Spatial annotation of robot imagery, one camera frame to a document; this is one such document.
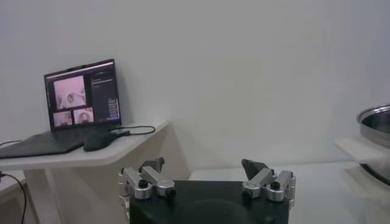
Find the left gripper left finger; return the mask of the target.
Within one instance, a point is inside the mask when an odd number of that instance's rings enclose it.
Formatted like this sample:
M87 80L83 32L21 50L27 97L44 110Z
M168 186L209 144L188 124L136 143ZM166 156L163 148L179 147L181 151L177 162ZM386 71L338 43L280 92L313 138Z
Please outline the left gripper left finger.
M164 164L165 159L159 157L144 161L137 170L122 168L118 173L119 195L137 200L150 199L154 194L168 199L175 197L175 182L161 174Z

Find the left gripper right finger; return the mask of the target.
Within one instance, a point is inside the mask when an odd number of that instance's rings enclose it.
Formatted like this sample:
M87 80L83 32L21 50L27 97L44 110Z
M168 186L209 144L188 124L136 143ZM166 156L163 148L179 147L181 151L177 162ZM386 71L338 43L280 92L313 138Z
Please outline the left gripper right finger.
M284 199L289 203L295 202L296 176L292 171L282 170L277 173L265 163L249 159L242 159L241 165L248 179L242 184L244 197L252 200L265 194L273 202L279 203Z

